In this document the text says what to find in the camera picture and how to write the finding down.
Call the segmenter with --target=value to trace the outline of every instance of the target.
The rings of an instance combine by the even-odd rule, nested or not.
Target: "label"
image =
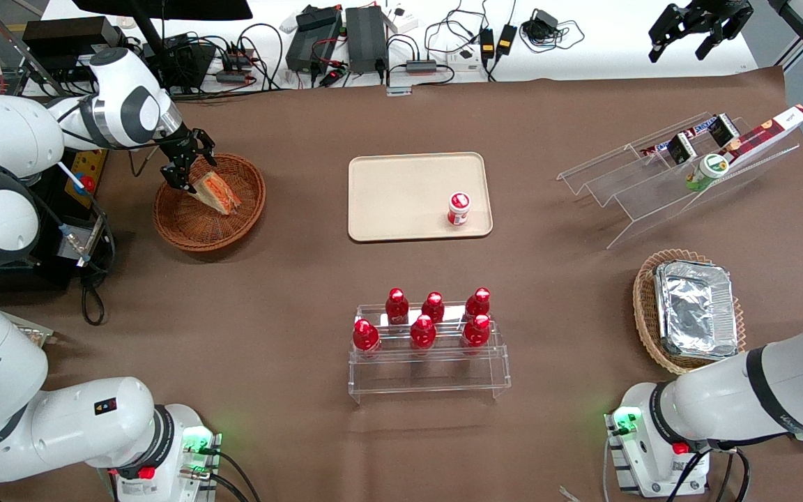
[[[95,403],[95,416],[105,414],[117,409],[117,398],[111,397],[109,400],[98,401]]]

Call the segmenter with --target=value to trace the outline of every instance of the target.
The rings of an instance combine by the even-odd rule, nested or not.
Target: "acrylic stand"
[[[408,325],[390,326],[383,305],[359,305],[355,321],[364,318],[380,333],[381,347],[365,353],[349,350],[349,395],[361,403],[366,394],[491,390],[494,397],[510,388],[507,346],[491,318],[491,337],[482,347],[460,347],[464,302],[445,302],[443,322],[436,324],[436,343],[426,351],[411,349],[411,322],[420,309],[408,312]]]
[[[680,131],[705,123],[711,117],[708,112],[696,115],[576,168],[568,169],[557,177],[557,181],[566,181],[575,195],[582,194],[586,189],[600,207],[614,203],[613,206],[624,211],[629,222],[606,249],[754,181],[781,157],[787,156],[799,146],[797,140],[788,134],[777,137],[777,140],[762,146],[750,159],[734,166],[729,174],[714,181],[702,192],[689,190],[686,187],[686,177],[704,155],[720,150],[707,130],[689,140],[698,154],[694,161],[676,165],[667,150],[651,155],[641,153],[641,150],[664,143]],[[735,119],[733,124],[740,134],[749,132],[754,127],[749,127],[741,118]]]

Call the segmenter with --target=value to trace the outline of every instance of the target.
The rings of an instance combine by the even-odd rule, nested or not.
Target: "aluminum foil container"
[[[674,356],[719,361],[739,352],[730,273],[695,261],[656,267],[662,346]]]

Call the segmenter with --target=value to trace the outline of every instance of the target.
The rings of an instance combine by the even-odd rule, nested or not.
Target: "round wicker basket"
[[[634,280],[634,320],[637,321],[637,333],[650,356],[672,374],[686,374],[696,368],[710,365],[714,361],[695,357],[672,356],[663,348],[659,336],[659,309],[656,308],[656,282],[654,271],[657,266],[671,260],[697,261],[712,264],[711,260],[701,254],[685,249],[666,249],[651,255]],[[742,320],[742,308],[739,300],[733,298],[733,314],[736,317],[736,331],[739,336],[739,351],[745,350],[745,323]]]
[[[233,214],[221,214],[166,183],[157,190],[153,202],[153,224],[160,237],[184,251],[206,252],[225,248],[250,231],[265,206],[265,182],[259,170],[243,157],[216,153],[216,166],[204,157],[191,165],[191,182],[209,171],[219,174],[241,204]]]

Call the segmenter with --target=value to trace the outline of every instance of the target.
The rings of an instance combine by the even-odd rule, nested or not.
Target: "red emergency stop button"
[[[79,178],[79,182],[82,183],[83,187],[86,187],[86,191],[92,193],[95,191],[95,178],[91,176],[83,176]]]

